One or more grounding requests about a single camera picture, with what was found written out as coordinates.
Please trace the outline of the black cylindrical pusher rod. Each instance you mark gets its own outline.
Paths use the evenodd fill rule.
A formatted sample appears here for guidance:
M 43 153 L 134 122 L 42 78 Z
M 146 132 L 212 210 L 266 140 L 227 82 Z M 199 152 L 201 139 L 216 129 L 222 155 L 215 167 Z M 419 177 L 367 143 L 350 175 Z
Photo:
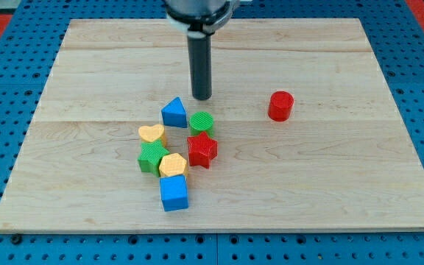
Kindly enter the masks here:
M 207 100 L 212 95 L 211 37 L 201 32 L 189 32 L 188 58 L 192 95 L 197 100 Z

